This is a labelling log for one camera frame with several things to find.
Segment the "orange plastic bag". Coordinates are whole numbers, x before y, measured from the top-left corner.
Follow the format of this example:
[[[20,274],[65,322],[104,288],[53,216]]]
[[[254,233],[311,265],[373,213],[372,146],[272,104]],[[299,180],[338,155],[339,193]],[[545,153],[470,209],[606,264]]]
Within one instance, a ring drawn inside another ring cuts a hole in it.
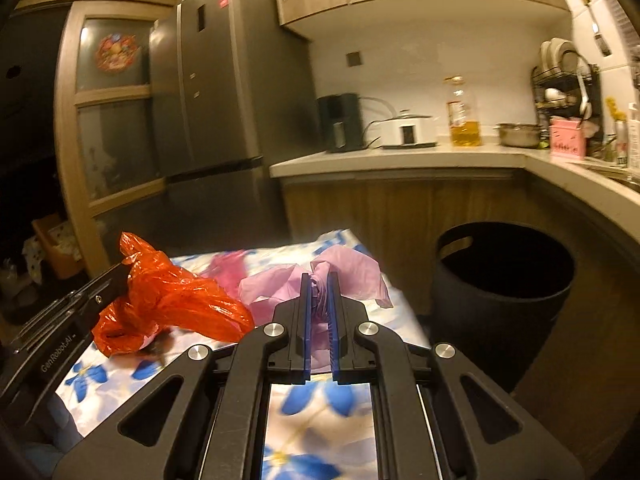
[[[142,350],[163,330],[190,330],[222,342],[238,342],[254,330],[253,315],[212,278],[176,266],[164,252],[134,233],[120,234],[127,292],[106,307],[93,327],[104,356]]]

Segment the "light purple plastic bag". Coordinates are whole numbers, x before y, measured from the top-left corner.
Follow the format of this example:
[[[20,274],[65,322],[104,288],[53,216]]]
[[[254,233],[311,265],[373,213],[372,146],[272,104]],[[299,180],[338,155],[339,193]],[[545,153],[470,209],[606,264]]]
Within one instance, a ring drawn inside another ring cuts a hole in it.
[[[310,263],[283,263],[243,278],[239,284],[242,304],[252,312],[258,325],[272,319],[281,302],[299,296],[302,277],[311,281],[311,371],[330,369],[328,279],[336,273],[341,293],[355,300],[374,300],[382,308],[392,305],[378,262],[363,252],[344,245],[333,245]]]

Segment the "magenta plastic bag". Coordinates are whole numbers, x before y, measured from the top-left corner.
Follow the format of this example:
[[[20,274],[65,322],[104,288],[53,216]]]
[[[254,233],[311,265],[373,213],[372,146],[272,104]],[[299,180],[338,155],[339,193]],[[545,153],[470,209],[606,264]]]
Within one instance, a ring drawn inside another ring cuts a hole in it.
[[[247,277],[245,256],[244,250],[220,252],[200,275],[214,280],[233,299],[239,299],[240,284]]]

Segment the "black round trash bin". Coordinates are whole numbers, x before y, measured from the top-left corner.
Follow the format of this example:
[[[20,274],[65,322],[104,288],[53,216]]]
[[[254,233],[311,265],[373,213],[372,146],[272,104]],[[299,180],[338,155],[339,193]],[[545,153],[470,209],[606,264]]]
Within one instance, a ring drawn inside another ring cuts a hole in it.
[[[565,245],[530,226],[454,226],[436,245],[431,344],[451,344],[511,392],[548,339],[575,274]]]

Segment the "orange chair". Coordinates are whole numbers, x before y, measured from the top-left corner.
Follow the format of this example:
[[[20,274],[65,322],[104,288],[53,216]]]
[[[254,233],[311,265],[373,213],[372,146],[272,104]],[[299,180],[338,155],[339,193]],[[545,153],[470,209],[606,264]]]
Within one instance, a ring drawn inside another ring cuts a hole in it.
[[[57,214],[32,220],[36,237],[46,255],[55,276],[59,280],[73,278],[85,270],[79,244],[73,226]]]

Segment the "wooden lower cabinets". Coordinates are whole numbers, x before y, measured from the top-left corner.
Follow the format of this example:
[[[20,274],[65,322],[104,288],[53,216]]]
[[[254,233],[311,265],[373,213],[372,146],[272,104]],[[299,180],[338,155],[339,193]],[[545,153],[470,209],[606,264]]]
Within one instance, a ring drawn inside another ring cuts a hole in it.
[[[516,400],[594,474],[639,413],[639,245],[583,200],[521,169],[293,178],[294,240],[349,229],[420,314],[431,310],[437,237],[471,221],[540,229],[574,255],[570,296]]]

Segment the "white rice cooker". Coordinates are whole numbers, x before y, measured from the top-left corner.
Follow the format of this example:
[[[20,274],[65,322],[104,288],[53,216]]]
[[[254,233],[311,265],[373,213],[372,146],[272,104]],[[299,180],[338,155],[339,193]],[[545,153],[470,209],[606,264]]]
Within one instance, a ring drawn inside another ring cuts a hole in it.
[[[434,148],[437,145],[436,118],[402,110],[398,116],[380,123],[378,140],[380,147],[386,150]]]

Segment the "cooking oil bottle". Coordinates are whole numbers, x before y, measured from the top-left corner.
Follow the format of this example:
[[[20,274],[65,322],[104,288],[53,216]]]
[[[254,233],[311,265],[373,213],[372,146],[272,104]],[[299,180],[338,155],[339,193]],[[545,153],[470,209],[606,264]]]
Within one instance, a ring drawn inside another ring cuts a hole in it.
[[[460,75],[447,77],[444,83],[451,144],[457,148],[481,146],[480,120],[471,88]]]

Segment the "wooden glass panel door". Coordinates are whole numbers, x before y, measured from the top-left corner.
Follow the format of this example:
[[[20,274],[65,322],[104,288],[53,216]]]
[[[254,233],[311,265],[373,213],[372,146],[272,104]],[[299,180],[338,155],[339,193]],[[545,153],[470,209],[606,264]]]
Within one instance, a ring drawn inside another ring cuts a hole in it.
[[[166,192],[154,139],[151,53],[171,6],[86,0],[63,30],[54,90],[58,174],[87,272],[119,258]]]

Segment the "pink utensil basket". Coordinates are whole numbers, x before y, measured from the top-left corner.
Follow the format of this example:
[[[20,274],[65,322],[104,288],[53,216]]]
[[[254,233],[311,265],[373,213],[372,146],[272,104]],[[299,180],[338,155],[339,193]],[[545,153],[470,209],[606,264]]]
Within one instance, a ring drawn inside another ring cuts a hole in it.
[[[553,116],[550,120],[550,152],[552,156],[584,159],[586,140],[579,119]]]

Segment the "black air fryer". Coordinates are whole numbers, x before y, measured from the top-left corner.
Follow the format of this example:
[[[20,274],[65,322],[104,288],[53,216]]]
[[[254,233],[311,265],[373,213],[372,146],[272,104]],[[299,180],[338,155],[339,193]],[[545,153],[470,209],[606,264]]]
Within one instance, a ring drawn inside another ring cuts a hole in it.
[[[317,100],[320,129],[330,153],[364,149],[363,122],[357,93],[322,96]]]

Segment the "dark grey refrigerator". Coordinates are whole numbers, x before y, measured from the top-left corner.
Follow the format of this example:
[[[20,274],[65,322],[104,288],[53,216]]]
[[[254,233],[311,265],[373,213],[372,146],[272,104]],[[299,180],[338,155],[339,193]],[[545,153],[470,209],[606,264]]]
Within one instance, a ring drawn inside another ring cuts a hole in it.
[[[183,0],[150,43],[154,140],[166,190],[156,247],[173,256],[287,243],[270,170],[318,152],[309,44],[277,0]]]

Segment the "black dish rack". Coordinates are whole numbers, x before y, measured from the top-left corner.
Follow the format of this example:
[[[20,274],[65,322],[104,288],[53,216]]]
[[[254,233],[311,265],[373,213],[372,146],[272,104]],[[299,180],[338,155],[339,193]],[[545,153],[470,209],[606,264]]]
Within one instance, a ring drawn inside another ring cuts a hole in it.
[[[586,140],[586,157],[603,143],[603,103],[600,68],[589,63],[568,39],[544,40],[530,74],[541,145],[550,150],[553,116],[579,119]]]

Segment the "hanging slotted spatula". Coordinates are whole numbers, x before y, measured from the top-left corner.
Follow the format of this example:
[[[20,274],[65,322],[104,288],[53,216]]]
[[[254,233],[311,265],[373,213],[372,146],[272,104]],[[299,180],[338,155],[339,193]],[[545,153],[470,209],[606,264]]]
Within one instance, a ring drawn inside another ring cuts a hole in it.
[[[594,38],[594,41],[596,42],[598,49],[600,50],[604,58],[611,56],[612,55],[611,48],[606,42],[606,40],[604,39],[599,23],[596,18],[596,14],[594,14],[593,12],[592,0],[580,0],[580,1],[586,7],[588,14],[590,16],[593,38]]]

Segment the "wall power outlet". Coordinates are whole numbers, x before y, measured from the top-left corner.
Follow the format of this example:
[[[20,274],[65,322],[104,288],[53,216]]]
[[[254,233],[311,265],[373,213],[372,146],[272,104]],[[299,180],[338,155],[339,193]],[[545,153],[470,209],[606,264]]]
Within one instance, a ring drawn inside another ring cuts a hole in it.
[[[356,51],[347,53],[346,61],[348,67],[360,66],[362,64],[360,52]]]

